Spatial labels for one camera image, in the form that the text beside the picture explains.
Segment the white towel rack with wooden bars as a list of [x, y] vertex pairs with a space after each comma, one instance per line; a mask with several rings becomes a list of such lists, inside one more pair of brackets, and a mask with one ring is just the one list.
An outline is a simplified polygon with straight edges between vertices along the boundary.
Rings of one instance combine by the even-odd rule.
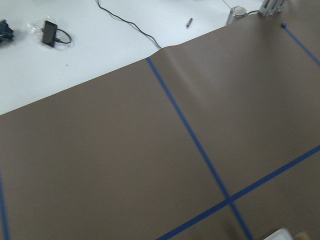
[[287, 228], [282, 227], [279, 229], [273, 229], [268, 233], [265, 233], [259, 238], [259, 240], [311, 240], [312, 238], [306, 231], [300, 231], [296, 234], [292, 234]]

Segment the brown paper table mat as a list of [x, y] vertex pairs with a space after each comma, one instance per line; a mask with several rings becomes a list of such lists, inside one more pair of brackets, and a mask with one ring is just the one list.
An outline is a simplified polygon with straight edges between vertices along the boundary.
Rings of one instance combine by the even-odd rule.
[[251, 16], [2, 115], [1, 239], [319, 239], [319, 33]]

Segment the small metal bolt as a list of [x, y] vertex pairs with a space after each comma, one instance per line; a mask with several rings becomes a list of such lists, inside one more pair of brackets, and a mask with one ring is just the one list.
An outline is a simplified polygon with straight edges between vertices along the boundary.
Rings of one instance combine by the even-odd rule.
[[186, 23], [186, 28], [187, 28], [187, 29], [190, 27], [192, 21], [193, 21], [193, 18], [190, 18], [190, 19], [188, 20], [188, 22]]

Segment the silver metal cylinder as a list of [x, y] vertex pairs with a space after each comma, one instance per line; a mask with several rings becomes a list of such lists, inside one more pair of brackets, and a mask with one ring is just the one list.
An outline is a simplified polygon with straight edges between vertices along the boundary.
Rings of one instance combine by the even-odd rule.
[[248, 15], [247, 10], [242, 6], [234, 6], [230, 9], [226, 24], [230, 25]]

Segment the dark blue cloth bundle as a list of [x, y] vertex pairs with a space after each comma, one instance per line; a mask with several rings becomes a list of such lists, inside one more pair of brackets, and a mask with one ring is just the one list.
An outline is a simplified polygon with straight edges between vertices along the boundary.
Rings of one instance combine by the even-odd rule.
[[12, 30], [5, 19], [0, 21], [0, 43], [10, 43], [14, 40], [14, 30]]

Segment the aluminium frame post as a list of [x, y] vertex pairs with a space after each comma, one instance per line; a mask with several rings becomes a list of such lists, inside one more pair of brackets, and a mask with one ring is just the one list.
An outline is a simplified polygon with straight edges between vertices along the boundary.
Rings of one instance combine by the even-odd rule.
[[258, 14], [264, 18], [276, 15], [283, 10], [285, 2], [285, 0], [264, 0]]

